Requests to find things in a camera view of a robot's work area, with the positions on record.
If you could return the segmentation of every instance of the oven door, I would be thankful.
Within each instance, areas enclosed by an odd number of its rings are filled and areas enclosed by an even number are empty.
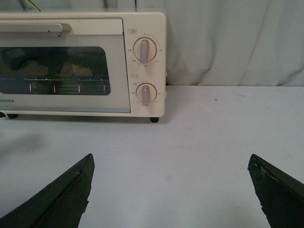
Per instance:
[[[129,113],[121,19],[0,22],[0,109]]]

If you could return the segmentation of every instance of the table surface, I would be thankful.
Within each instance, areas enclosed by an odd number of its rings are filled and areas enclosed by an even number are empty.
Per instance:
[[[0,119],[0,217],[88,153],[80,228],[266,228],[247,165],[255,153],[304,182],[304,88],[168,86],[148,118]]]

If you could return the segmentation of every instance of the white curtain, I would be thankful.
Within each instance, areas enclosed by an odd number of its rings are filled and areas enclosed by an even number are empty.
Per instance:
[[[135,0],[34,0],[43,8],[134,7]],[[166,7],[169,85],[303,86],[303,0],[137,0]],[[20,8],[0,0],[0,9]]]

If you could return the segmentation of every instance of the timer knob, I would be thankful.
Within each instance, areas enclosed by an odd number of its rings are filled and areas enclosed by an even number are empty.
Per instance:
[[[142,102],[143,106],[148,106],[151,101],[156,98],[156,88],[149,83],[141,84],[137,87],[137,98]]]

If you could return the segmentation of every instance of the oven window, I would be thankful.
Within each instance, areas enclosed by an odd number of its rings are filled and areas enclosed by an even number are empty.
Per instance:
[[[1,47],[0,92],[34,95],[108,95],[101,47]]]

